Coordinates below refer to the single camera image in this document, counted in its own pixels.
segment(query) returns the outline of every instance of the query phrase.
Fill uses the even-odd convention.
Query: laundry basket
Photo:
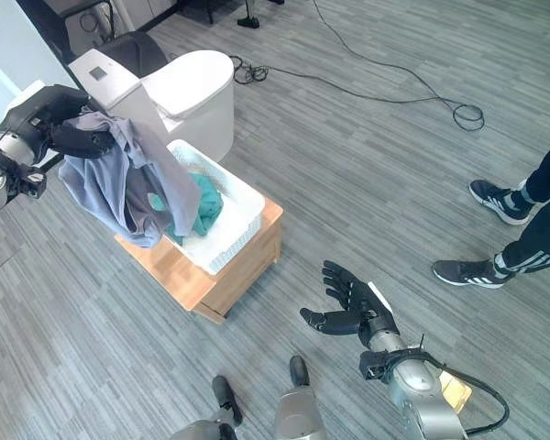
[[[209,177],[222,196],[224,207],[206,236],[192,231],[181,245],[171,241],[193,264],[215,275],[260,230],[265,198],[184,140],[172,141],[168,149],[189,172]]]

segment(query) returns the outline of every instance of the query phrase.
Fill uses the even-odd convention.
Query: white wall
[[[6,106],[36,80],[76,87],[15,0],[0,0],[0,121]]]

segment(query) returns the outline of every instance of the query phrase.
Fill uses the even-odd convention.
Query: white toilet
[[[91,49],[70,69],[107,114],[146,125],[165,144],[183,139],[215,161],[232,147],[234,66],[224,53],[189,52],[139,79]]]

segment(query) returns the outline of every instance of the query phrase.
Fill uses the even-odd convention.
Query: floor
[[[402,336],[491,384],[510,420],[484,438],[550,439],[550,269],[497,291],[455,288],[435,259],[485,259],[521,229],[467,185],[515,185],[550,148],[550,0],[318,0],[356,51],[479,105],[465,132],[438,102],[381,104],[271,71],[236,87],[226,168],[285,209],[283,254],[216,326],[183,311],[74,205],[56,172],[38,201],[0,212],[0,439],[165,439],[213,412],[224,374],[244,440],[270,439],[287,362],[303,355],[331,439],[402,439],[387,388],[358,373],[355,336],[321,335],[301,307],[338,309],[319,274],[332,259],[374,280]],[[257,0],[260,29],[191,5],[150,31],[168,53],[216,49],[391,99],[428,96],[405,71],[344,51],[309,0]],[[501,410],[476,391],[464,426]]]

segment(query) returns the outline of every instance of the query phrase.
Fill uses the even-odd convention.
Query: wooden stool
[[[283,209],[265,198],[262,225],[255,236],[216,275],[195,266],[163,236],[152,249],[115,239],[185,310],[221,324],[253,282],[281,256]]]

